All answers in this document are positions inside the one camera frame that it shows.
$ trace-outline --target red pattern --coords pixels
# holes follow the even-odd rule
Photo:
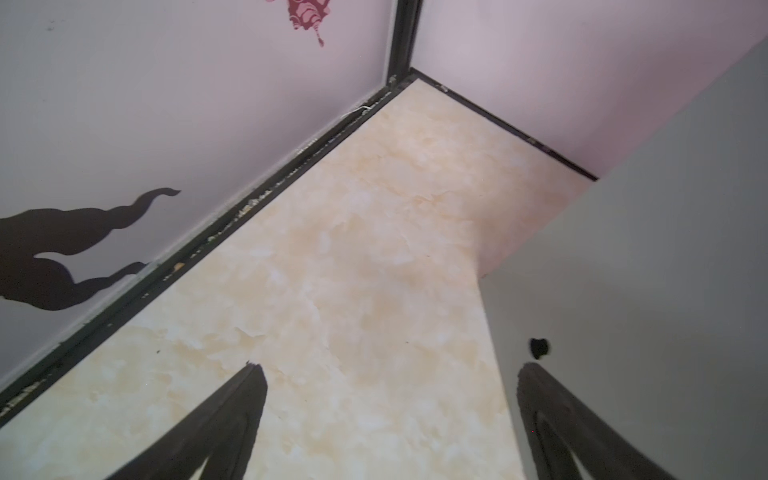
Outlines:
[[[325,42],[320,38],[318,27],[323,19],[331,12],[328,4],[331,0],[287,0],[288,18],[293,23],[293,29],[298,30],[304,27],[304,30],[314,29],[317,35],[317,41],[320,46],[325,46]]]

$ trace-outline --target marble floor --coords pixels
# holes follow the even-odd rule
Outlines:
[[[105,478],[246,361],[246,478],[523,478],[478,276],[589,185],[417,81],[0,429],[0,478]]]

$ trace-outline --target black hole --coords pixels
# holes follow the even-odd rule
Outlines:
[[[530,339],[528,345],[531,347],[531,355],[537,360],[549,353],[549,342],[547,339]]]

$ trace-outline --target black trim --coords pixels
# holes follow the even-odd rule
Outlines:
[[[383,88],[0,392],[0,428],[416,79]]]
[[[389,70],[387,78],[390,84],[396,84],[410,74],[413,44],[416,41],[416,28],[419,26],[419,14],[422,0],[399,0],[395,14],[395,27],[392,30],[392,49],[389,51]]]
[[[241,480],[266,402],[260,365],[247,363],[148,449],[107,480]]]
[[[518,405],[539,480],[674,480],[538,363],[518,374]]]
[[[516,137],[520,137],[523,140],[527,141],[529,144],[533,145],[537,149],[543,151],[550,157],[554,158],[561,164],[565,165],[566,167],[570,168],[571,170],[584,175],[586,178],[596,181],[598,180],[598,177],[591,174],[590,172],[586,171],[584,168],[579,167],[572,161],[568,160],[567,158],[560,155],[558,152],[552,150],[550,147],[544,145],[540,141],[536,140],[535,138],[531,137],[530,135],[526,134],[523,131],[518,130],[515,127],[512,127],[507,122],[503,121],[501,118],[493,115],[491,112],[485,110],[484,108],[479,107],[478,105],[472,103],[471,101],[467,100],[466,98],[462,97],[461,95],[457,94],[453,90],[448,89],[445,85],[441,84],[440,82],[436,81],[435,79],[429,77],[426,74],[423,74],[422,72],[416,70],[415,68],[411,68],[411,73],[416,74],[419,78],[421,78],[423,81],[427,82],[431,86],[437,88],[441,92],[448,95],[450,98],[453,98],[458,103],[464,105],[465,107],[469,108],[470,110],[474,111],[475,113],[478,113],[482,115],[483,117],[489,119],[493,123],[497,124],[499,127],[505,129],[509,133],[513,134]]]

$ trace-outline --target white wall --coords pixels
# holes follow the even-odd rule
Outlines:
[[[515,399],[541,364],[675,478],[768,478],[768,40],[480,281]]]
[[[45,254],[75,281],[187,238],[384,85],[392,0],[331,2],[324,48],[293,29],[286,5],[0,3],[0,217],[181,190],[90,250]],[[115,288],[54,312],[0,299],[0,386]]]
[[[766,34],[764,0],[424,0],[413,66],[602,176]]]

